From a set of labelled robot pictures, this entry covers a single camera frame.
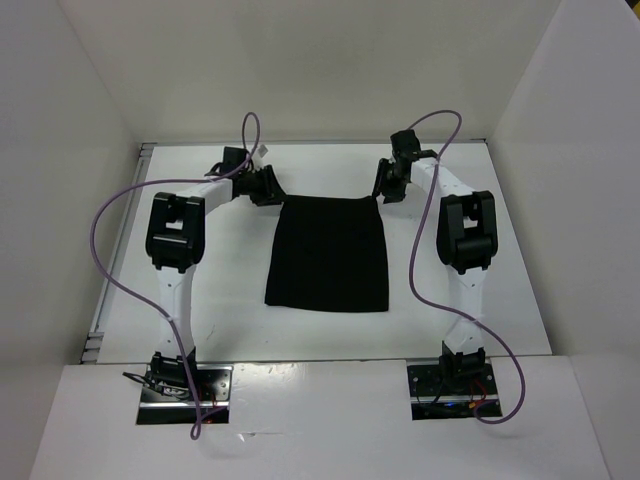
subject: purple cable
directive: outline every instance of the purple cable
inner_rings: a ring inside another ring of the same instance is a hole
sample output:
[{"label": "purple cable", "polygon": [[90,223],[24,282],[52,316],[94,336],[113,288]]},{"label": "purple cable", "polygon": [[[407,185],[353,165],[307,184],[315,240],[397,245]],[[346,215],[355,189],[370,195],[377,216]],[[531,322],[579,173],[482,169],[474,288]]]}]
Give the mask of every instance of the purple cable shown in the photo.
[{"label": "purple cable", "polygon": [[515,356],[515,354],[511,350],[511,348],[509,348],[509,345],[507,345],[506,342],[502,338],[500,338],[500,336],[496,332],[494,332],[489,327],[484,325],[480,320],[472,317],[468,313],[465,313],[465,312],[463,312],[461,310],[458,310],[457,308],[448,307],[446,305],[440,305],[439,303],[435,303],[435,302],[432,302],[430,300],[427,300],[422,295],[420,295],[420,293],[418,293],[418,290],[416,289],[416,285],[415,285],[415,281],[414,281],[414,270],[415,270],[416,256],[418,254],[418,246],[420,245],[420,238],[422,237],[422,232],[424,230],[424,226],[427,223],[427,217],[429,215],[429,210],[431,209],[431,203],[433,201],[433,194],[435,192],[436,185],[437,185],[437,182],[438,182],[438,173],[439,173],[439,170],[440,170],[440,160],[442,158],[442,154],[444,153],[444,151],[451,144],[451,142],[453,142],[453,139],[456,137],[456,135],[458,135],[458,132],[460,131],[460,127],[462,126],[462,115],[460,115],[458,112],[456,112],[454,110],[437,110],[435,112],[428,113],[427,115],[425,115],[423,117],[420,117],[418,120],[416,120],[415,122],[413,122],[409,126],[409,129],[412,129],[416,125],[421,123],[423,120],[426,120],[427,118],[433,117],[434,115],[440,115],[440,114],[443,114],[443,113],[449,113],[449,114],[454,115],[455,117],[457,117],[458,125],[456,126],[455,130],[453,131],[451,136],[448,138],[448,140],[445,142],[445,144],[442,146],[442,148],[438,152],[438,156],[436,157],[436,164],[435,164],[435,167],[433,169],[433,180],[431,180],[431,186],[429,187],[429,193],[427,195],[427,203],[426,203],[426,205],[424,207],[424,212],[422,213],[422,219],[420,220],[420,226],[418,227],[418,232],[416,233],[416,238],[415,238],[415,240],[413,242],[413,248],[411,250],[411,259],[409,260],[409,286],[411,288],[411,292],[413,293],[413,295],[418,300],[420,300],[422,303],[424,303],[425,305],[428,305],[430,307],[436,308],[438,310],[443,310],[445,312],[450,312],[450,313],[453,313],[455,315],[459,315],[459,316],[469,320],[470,322],[475,323],[480,329],[484,330],[489,335],[491,335],[493,338],[495,338],[497,340],[497,342],[500,345],[502,345],[502,348],[505,349],[505,351],[507,352],[507,354],[509,355],[509,357],[513,361],[513,364],[515,365],[516,370],[518,371],[518,376],[520,377],[520,387],[521,387],[520,388],[520,398],[518,399],[518,403],[513,408],[513,410],[511,410],[511,412],[508,415],[506,415],[506,416],[504,416],[502,418],[499,418],[498,420],[486,420],[486,419],[480,417],[480,415],[478,413],[478,410],[482,406],[487,405],[488,403],[495,403],[496,401],[481,403],[481,404],[479,404],[478,406],[476,406],[473,409],[473,415],[480,422],[486,423],[488,425],[498,425],[500,423],[505,423],[505,422],[511,420],[520,411],[520,409],[522,408],[522,405],[524,403],[524,398],[526,396],[526,391],[527,391],[527,385],[526,385],[526,382],[525,382],[525,379],[524,379],[524,372],[522,371],[522,367],[520,366],[520,362],[518,361],[518,358]]},{"label": "purple cable", "polygon": [[[147,298],[144,295],[141,295],[138,292],[135,292],[135,291],[131,290],[129,287],[127,287],[127,286],[123,285],[122,283],[120,283],[118,280],[116,280],[107,271],[106,268],[104,268],[104,265],[102,265],[102,262],[100,261],[100,258],[98,257],[98,252],[96,251],[96,228],[98,226],[98,221],[100,220],[100,217],[105,212],[105,210],[107,208],[109,208],[109,206],[113,202],[115,202],[118,198],[122,197],[123,195],[126,195],[127,193],[131,192],[132,190],[136,190],[136,189],[142,188],[142,187],[147,187],[149,185],[161,185],[161,184],[169,184],[169,183],[217,182],[218,180],[222,180],[223,178],[231,178],[235,174],[240,172],[242,169],[244,169],[248,165],[249,161],[251,160],[251,157],[253,157],[254,153],[256,153],[256,150],[258,149],[258,145],[260,143],[260,119],[258,118],[258,115],[256,115],[254,112],[249,112],[244,116],[244,119],[242,120],[242,144],[245,145],[245,148],[246,148],[245,130],[246,130],[247,121],[249,120],[249,117],[253,117],[253,119],[256,122],[256,139],[255,139],[255,142],[253,144],[253,148],[251,149],[251,151],[247,155],[247,158],[245,158],[244,162],[242,162],[240,164],[240,166],[238,166],[238,168],[236,168],[235,170],[233,170],[233,171],[231,171],[229,173],[226,173],[224,175],[221,175],[221,176],[212,177],[210,179],[170,178],[170,179],[166,179],[166,180],[151,180],[151,181],[148,181],[148,182],[141,182],[141,183],[137,183],[135,185],[131,185],[130,187],[127,187],[127,188],[119,191],[118,193],[112,195],[109,199],[107,199],[100,206],[100,208],[98,209],[98,212],[96,213],[95,217],[93,218],[93,222],[91,222],[91,230],[89,232],[89,249],[91,250],[91,257],[93,258],[93,261],[96,264],[96,267],[98,267],[98,270],[100,271],[102,276],[104,278],[106,278],[108,282],[114,284],[116,287],[118,287],[123,292],[131,295],[132,297],[140,300],[141,302],[146,303],[151,308],[154,308],[155,310],[157,310],[158,313],[160,313],[160,315],[162,315],[169,322],[169,325],[171,326],[171,330],[173,331],[173,334],[176,337],[176,343],[178,344],[178,349],[180,350],[180,355],[182,355],[182,358],[187,358],[187,355],[186,355],[186,352],[184,351],[184,345],[182,344],[182,339],[180,338],[180,333],[178,332],[178,329],[177,329],[176,325],[173,323],[173,319],[171,318],[169,313],[164,308],[162,308],[158,303],[154,302],[150,298]],[[220,407],[220,408],[214,409],[211,412],[209,412],[209,413],[207,413],[206,415],[203,416],[202,415],[202,409],[200,407],[200,399],[198,398],[198,391],[196,389],[196,384],[193,381],[193,376],[191,375],[191,369],[188,367],[187,362],[184,362],[184,367],[185,367],[184,371],[185,371],[185,373],[187,375],[187,382],[189,384],[189,390],[191,392],[191,396],[193,397],[193,404],[194,404],[195,409],[196,409],[196,421],[193,424],[193,427],[191,428],[191,439],[192,440],[197,440],[200,437],[200,432],[202,430],[202,422],[204,420],[206,420],[208,417],[210,417],[211,415],[217,413],[220,410],[223,410],[225,407]]]}]

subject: purple hose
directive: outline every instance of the purple hose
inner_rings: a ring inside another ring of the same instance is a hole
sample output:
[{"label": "purple hose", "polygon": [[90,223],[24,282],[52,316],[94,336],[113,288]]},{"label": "purple hose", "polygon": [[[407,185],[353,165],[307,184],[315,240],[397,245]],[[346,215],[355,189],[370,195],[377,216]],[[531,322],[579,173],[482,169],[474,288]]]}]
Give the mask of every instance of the purple hose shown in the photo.
[{"label": "purple hose", "polygon": [[426,203],[426,205],[424,207],[424,212],[422,213],[422,218],[420,219],[420,226],[418,227],[418,232],[416,233],[416,238],[415,238],[415,240],[413,242],[413,248],[411,249],[411,259],[409,260],[409,287],[411,288],[411,292],[413,292],[413,295],[418,300],[420,300],[422,303],[424,303],[425,305],[428,305],[428,306],[433,307],[433,308],[437,308],[438,310],[443,310],[445,312],[450,312],[450,313],[453,313],[455,315],[459,315],[459,316],[461,316],[463,318],[466,318],[470,322],[475,323],[480,329],[484,330],[489,335],[491,335],[493,338],[495,338],[498,341],[498,343],[500,345],[502,345],[502,348],[505,349],[505,351],[507,352],[507,354],[509,355],[509,357],[513,361],[513,364],[515,365],[516,370],[518,371],[518,376],[520,377],[520,398],[518,399],[518,403],[513,408],[513,410],[511,410],[511,412],[508,415],[505,415],[504,417],[499,418],[497,420],[486,420],[486,419],[480,417],[480,415],[478,413],[478,410],[483,405],[487,405],[488,403],[495,403],[495,402],[484,402],[482,404],[479,404],[478,406],[476,406],[473,409],[473,415],[480,422],[486,423],[488,425],[498,425],[500,423],[504,423],[504,422],[507,422],[507,421],[511,420],[520,411],[520,409],[522,408],[522,404],[524,403],[524,398],[525,398],[525,395],[526,395],[526,392],[527,392],[527,385],[526,385],[526,382],[525,382],[525,379],[524,379],[524,372],[522,371],[522,367],[520,366],[520,362],[518,362],[518,358],[515,356],[515,354],[511,350],[511,348],[509,348],[509,346],[506,344],[506,342],[502,338],[500,338],[500,336],[496,332],[494,332],[489,327],[487,327],[482,322],[480,322],[480,320],[472,317],[468,313],[465,313],[465,312],[463,312],[461,310],[458,310],[458,309],[453,308],[453,307],[447,307],[446,305],[440,305],[439,303],[435,303],[435,302],[432,302],[430,300],[427,300],[422,295],[420,295],[420,293],[416,289],[415,280],[414,280],[414,270],[415,270],[415,264],[416,264],[416,256],[418,254],[418,246],[420,245],[420,238],[422,237],[422,232],[424,230],[424,226],[427,223],[427,217],[429,216],[429,210],[431,209],[431,203],[433,202],[433,194],[434,194],[434,192],[436,190],[436,185],[437,185],[437,182],[438,182],[438,173],[440,171],[440,160],[442,158],[442,154],[444,153],[444,151],[447,149],[447,147],[451,144],[453,139],[456,137],[456,135],[460,131],[460,127],[462,126],[462,116],[458,112],[456,112],[454,110],[437,110],[435,112],[428,113],[427,115],[425,115],[423,117],[420,117],[418,120],[413,122],[411,124],[411,126],[409,126],[409,129],[412,129],[416,125],[418,125],[420,122],[422,122],[423,120],[426,120],[429,117],[433,117],[434,115],[440,115],[440,114],[443,114],[443,113],[449,113],[451,115],[456,116],[457,119],[458,119],[458,125],[456,126],[455,130],[453,131],[453,133],[451,134],[449,139],[442,146],[442,148],[438,152],[438,156],[436,157],[436,164],[435,164],[435,167],[433,169],[433,180],[431,180],[431,186],[429,187],[429,193],[427,195],[427,203]]},{"label": "purple hose", "polygon": [[[226,173],[224,175],[221,175],[221,176],[212,177],[210,179],[170,178],[170,179],[166,179],[166,180],[151,180],[149,182],[142,182],[142,183],[137,183],[135,185],[131,185],[130,187],[127,187],[127,188],[119,191],[118,193],[112,195],[109,199],[107,199],[100,206],[100,208],[98,209],[98,212],[96,213],[95,217],[93,218],[93,222],[91,222],[91,230],[89,232],[89,249],[91,250],[91,257],[93,258],[93,261],[96,264],[96,267],[98,267],[98,270],[100,271],[102,276],[105,277],[107,279],[107,281],[109,281],[110,283],[114,284],[116,287],[118,287],[123,292],[131,295],[132,297],[140,300],[141,302],[146,303],[151,308],[154,308],[155,310],[157,310],[158,313],[160,313],[160,315],[162,315],[169,322],[169,325],[171,326],[171,330],[173,330],[173,334],[176,337],[176,343],[178,344],[178,348],[180,350],[180,355],[182,355],[182,358],[187,358],[187,355],[186,355],[186,352],[184,351],[184,345],[182,344],[182,339],[180,338],[180,333],[178,332],[178,329],[177,329],[176,325],[173,323],[173,319],[171,318],[169,313],[164,308],[162,308],[158,303],[154,302],[150,298],[147,298],[144,295],[141,295],[138,292],[135,292],[135,291],[131,290],[129,287],[127,287],[127,286],[123,285],[122,283],[120,283],[118,280],[116,280],[107,271],[107,269],[104,267],[104,265],[102,265],[102,262],[100,261],[100,258],[98,257],[98,252],[96,251],[96,228],[98,226],[98,221],[100,220],[100,217],[105,212],[105,210],[107,208],[109,208],[109,206],[113,202],[115,202],[117,199],[119,199],[123,195],[126,195],[127,193],[129,193],[129,192],[131,192],[133,190],[136,190],[138,188],[147,187],[149,185],[162,185],[162,184],[169,184],[169,183],[217,182],[218,180],[222,180],[223,178],[231,178],[235,174],[240,172],[242,169],[244,169],[248,165],[249,161],[251,160],[251,157],[253,157],[253,154],[256,153],[256,150],[258,149],[258,145],[260,143],[260,119],[258,118],[258,115],[256,115],[254,112],[249,112],[244,116],[244,119],[242,120],[242,144],[245,145],[245,148],[246,148],[245,130],[246,130],[247,121],[249,120],[249,117],[253,117],[253,119],[256,122],[256,139],[255,139],[255,142],[253,143],[253,148],[251,149],[251,151],[247,155],[247,158],[245,158],[244,162],[242,162],[242,164],[240,164],[240,166],[238,168],[236,168],[235,170],[233,170],[233,171],[231,171],[229,173]],[[216,409],[210,411],[209,413],[207,413],[206,415],[203,416],[202,415],[202,409],[200,407],[200,399],[198,398],[198,391],[196,389],[196,384],[193,381],[193,376],[191,375],[191,369],[188,367],[187,362],[184,362],[184,367],[185,367],[184,371],[185,371],[185,373],[187,375],[187,382],[189,384],[189,391],[191,393],[191,396],[193,397],[193,404],[194,404],[195,409],[196,409],[196,421],[193,424],[193,427],[191,428],[191,439],[192,440],[197,440],[200,437],[200,432],[202,430],[202,422],[204,420],[206,420],[208,417],[210,417],[211,415],[213,415],[213,414],[217,413],[218,411],[224,409],[225,407],[216,408]]]}]

